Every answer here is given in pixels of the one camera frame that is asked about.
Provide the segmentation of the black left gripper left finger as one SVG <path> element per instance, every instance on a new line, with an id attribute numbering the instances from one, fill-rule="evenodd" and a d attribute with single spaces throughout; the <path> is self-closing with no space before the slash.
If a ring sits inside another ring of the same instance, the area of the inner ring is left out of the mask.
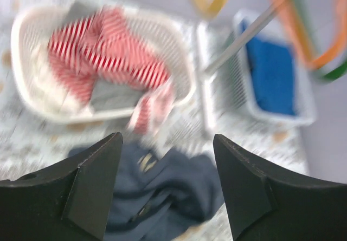
<path id="1" fill-rule="evenodd" d="M 1 181 L 1 240 L 103 240 L 123 137 Z"/>

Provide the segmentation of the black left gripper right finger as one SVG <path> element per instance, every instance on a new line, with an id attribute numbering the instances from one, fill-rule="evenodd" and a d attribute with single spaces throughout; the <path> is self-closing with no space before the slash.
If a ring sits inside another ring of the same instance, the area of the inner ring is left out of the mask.
<path id="1" fill-rule="evenodd" d="M 234 240 L 346 240 L 346 185 L 299 174 L 227 137 L 213 140 Z"/>

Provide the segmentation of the navy blue tank top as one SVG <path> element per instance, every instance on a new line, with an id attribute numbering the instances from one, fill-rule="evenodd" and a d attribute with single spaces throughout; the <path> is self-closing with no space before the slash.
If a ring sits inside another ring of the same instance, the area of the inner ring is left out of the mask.
<path id="1" fill-rule="evenodd" d="M 172 148 L 159 158 L 123 144 L 104 240 L 173 240 L 224 203 L 219 174 L 206 154 Z"/>

